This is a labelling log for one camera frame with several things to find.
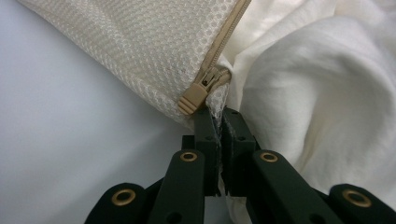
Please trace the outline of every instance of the zipper pull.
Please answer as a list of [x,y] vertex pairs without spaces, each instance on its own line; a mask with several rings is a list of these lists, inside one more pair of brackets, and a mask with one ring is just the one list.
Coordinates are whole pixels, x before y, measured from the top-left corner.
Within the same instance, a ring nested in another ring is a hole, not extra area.
[[230,80],[227,68],[211,67],[202,78],[195,80],[178,100],[178,109],[184,115],[193,114],[205,101],[207,95]]

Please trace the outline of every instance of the white cloth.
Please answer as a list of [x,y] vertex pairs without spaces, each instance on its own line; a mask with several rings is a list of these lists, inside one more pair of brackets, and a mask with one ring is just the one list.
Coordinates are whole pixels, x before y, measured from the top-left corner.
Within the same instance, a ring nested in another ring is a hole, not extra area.
[[[395,3],[252,5],[224,51],[228,106],[312,187],[350,183],[395,209]],[[243,202],[230,200],[237,223],[249,222]]]

